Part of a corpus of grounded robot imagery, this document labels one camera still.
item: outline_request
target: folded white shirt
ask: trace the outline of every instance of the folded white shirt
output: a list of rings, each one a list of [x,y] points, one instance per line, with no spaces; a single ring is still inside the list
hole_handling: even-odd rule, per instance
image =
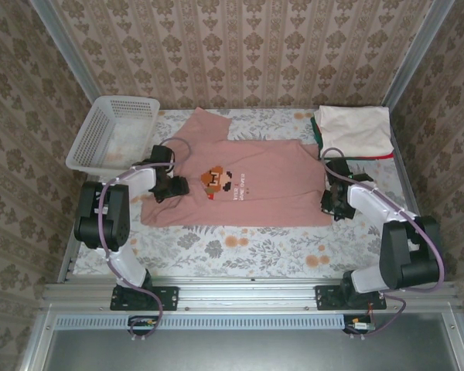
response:
[[[394,150],[387,107],[320,106],[314,116],[322,134],[322,153],[335,147],[345,157],[378,158]],[[340,155],[330,151],[326,157]]]

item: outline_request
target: floral tablecloth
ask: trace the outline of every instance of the floral tablecloth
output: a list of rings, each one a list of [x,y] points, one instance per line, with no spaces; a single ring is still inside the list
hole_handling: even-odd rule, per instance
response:
[[[313,109],[210,110],[233,120],[228,138],[293,139],[314,143]],[[171,137],[192,111],[160,111],[153,144]],[[405,205],[393,159],[351,161],[393,200]],[[131,201],[131,244],[153,276],[177,277],[341,277],[344,271],[377,262],[378,229],[361,213],[328,227],[240,228],[171,226],[139,222],[142,202]],[[109,274],[104,260],[81,245],[74,274]]]

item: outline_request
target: patterned wallpaper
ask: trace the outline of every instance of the patterned wallpaper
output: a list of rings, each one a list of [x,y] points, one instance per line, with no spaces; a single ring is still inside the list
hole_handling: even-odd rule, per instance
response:
[[[392,113],[422,213],[441,223],[464,305],[464,0],[456,0]]]
[[[104,94],[380,104],[432,0],[53,0]]]
[[[29,3],[0,0],[0,369],[56,280],[82,182],[64,160],[89,106]]]

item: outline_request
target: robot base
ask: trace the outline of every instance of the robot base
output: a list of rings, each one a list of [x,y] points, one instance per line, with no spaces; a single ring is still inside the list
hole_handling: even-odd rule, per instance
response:
[[[176,311],[179,303],[179,288],[176,286],[153,287],[152,277],[146,271],[142,288],[151,291],[162,302],[164,311]],[[111,293],[110,310],[112,311],[158,311],[158,305],[152,297],[144,292],[121,285],[115,286]]]
[[[360,294],[354,290],[351,275],[346,272],[340,285],[315,286],[316,306],[319,311],[367,310],[371,304],[373,310],[387,309],[385,298],[378,291]]]

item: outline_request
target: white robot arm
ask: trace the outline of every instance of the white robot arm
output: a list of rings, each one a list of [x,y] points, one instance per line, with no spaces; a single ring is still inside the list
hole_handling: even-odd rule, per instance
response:
[[[85,182],[81,188],[74,236],[88,248],[96,250],[107,260],[112,270],[117,272],[118,292],[121,291],[120,288],[127,289],[129,294],[134,294],[130,292],[134,288],[143,288],[146,291],[153,289],[151,275],[139,263],[131,245],[126,244],[131,230],[130,200],[148,191],[153,193],[157,203],[189,193],[189,186],[183,177],[172,177],[170,165],[175,163],[171,163],[173,157],[175,156],[170,148],[155,145],[150,158],[134,164],[131,171],[121,178],[110,181],[111,185],[107,187],[103,199],[102,223],[98,216],[105,184]],[[101,244],[100,225],[103,226],[102,234],[109,254]]]
[[[437,222],[397,206],[378,191],[368,175],[353,175],[343,158],[328,162],[326,167],[330,190],[323,194],[322,210],[333,214],[335,221],[352,219],[359,210],[381,235],[379,262],[346,272],[331,302],[354,308],[367,305],[371,294],[378,291],[439,282],[443,269],[437,261],[441,260]]]

